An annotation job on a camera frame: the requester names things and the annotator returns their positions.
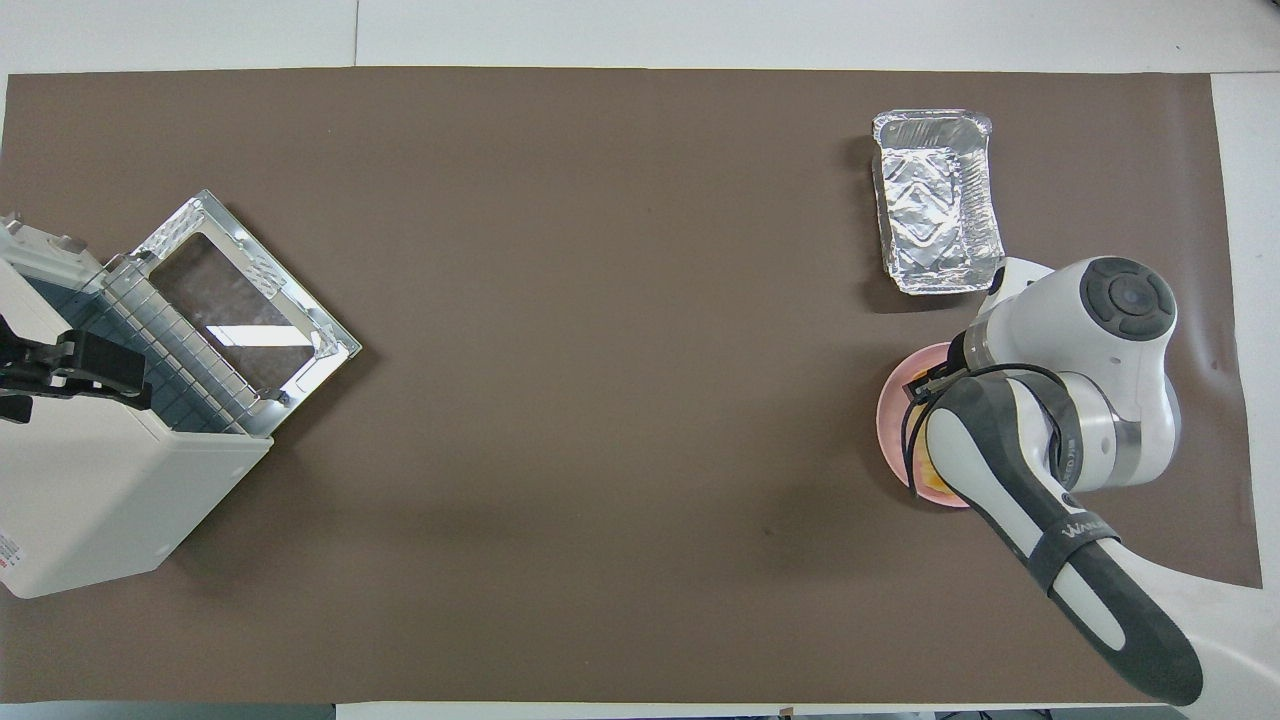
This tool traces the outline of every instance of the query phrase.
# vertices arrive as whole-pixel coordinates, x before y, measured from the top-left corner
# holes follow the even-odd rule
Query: aluminum foil tray
[[[968,110],[890,110],[873,128],[890,277],[910,295],[986,290],[1005,259],[991,205],[991,120]]]

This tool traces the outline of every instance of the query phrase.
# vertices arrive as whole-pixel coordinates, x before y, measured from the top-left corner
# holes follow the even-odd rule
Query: white table
[[[1280,584],[1280,487],[1266,482],[1266,469],[1280,466],[1280,445],[1267,442],[1280,437],[1280,407],[1266,377],[1280,338],[1261,311],[1280,305],[1280,283],[1266,269],[1280,266],[1271,242],[1280,228],[1280,8],[1266,0],[0,1],[0,86],[10,73],[346,65],[1213,73],[1258,551],[1263,583]],[[799,698],[777,700],[365,703],[339,707],[339,717],[768,715]]]

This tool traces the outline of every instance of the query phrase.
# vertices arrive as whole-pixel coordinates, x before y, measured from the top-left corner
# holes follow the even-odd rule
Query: brown mat
[[[1207,77],[26,76],[0,205],[106,256],[209,187],[367,350],[157,571],[0,593],[0,698],[1142,700],[877,450],[978,300],[881,270],[867,136],[911,106],[993,118],[1011,254],[1171,282],[1183,446],[1087,500],[1257,584]]]

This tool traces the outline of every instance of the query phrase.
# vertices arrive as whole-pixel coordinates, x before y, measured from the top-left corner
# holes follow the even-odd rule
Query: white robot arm
[[[1189,717],[1262,717],[1280,707],[1276,602],[1143,560],[1073,495],[1152,480],[1172,457],[1176,313],[1132,260],[1011,260],[918,388],[929,459],[1135,688]]]

